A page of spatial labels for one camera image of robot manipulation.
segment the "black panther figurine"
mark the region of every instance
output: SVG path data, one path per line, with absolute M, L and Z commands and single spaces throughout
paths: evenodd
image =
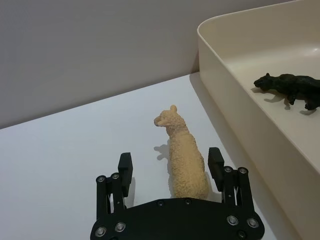
M 320 106 L 320 80 L 310 76 L 295 76 L 292 74 L 270 76 L 267 73 L 254 81 L 254 85 L 263 91 L 273 89 L 287 95 L 291 105 L 295 103 L 296 97 L 299 95 L 306 101 L 305 109 L 314 110 Z

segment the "sheep head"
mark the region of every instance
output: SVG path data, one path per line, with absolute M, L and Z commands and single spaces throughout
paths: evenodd
M 160 116 L 154 119 L 154 124 L 158 127 L 184 127 L 186 123 L 184 119 L 177 113 L 177 107 L 172 105 L 170 110 L 164 110 Z

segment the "toy sheep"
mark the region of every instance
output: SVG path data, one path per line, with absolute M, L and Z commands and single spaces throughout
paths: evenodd
M 177 107 L 164 110 L 154 119 L 158 127 L 165 127 L 170 138 L 170 163 L 173 176 L 173 192 L 176 198 L 206 199 L 209 186 L 205 175 L 204 158 L 196 140 L 177 113 Z

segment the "beige plastic tray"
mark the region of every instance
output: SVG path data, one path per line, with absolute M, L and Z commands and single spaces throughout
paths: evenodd
M 319 239 L 320 108 L 288 106 L 254 80 L 320 79 L 320 1 L 222 15 L 198 27 L 200 77 L 303 239 Z

